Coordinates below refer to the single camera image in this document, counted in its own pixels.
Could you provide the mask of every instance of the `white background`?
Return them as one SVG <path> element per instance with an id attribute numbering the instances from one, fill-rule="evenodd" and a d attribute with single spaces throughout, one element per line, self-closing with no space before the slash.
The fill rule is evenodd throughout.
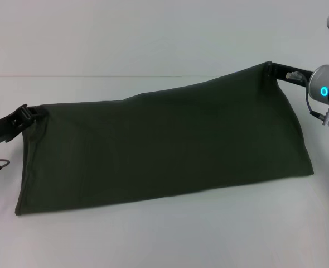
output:
<path id="1" fill-rule="evenodd" d="M 0 118 L 123 99 L 264 61 L 329 64 L 329 1 L 0 0 Z M 0 144 L 0 268 L 329 268 L 329 128 L 280 82 L 315 175 L 16 217 L 22 138 Z M 325 113 L 326 106 L 312 103 Z"/>

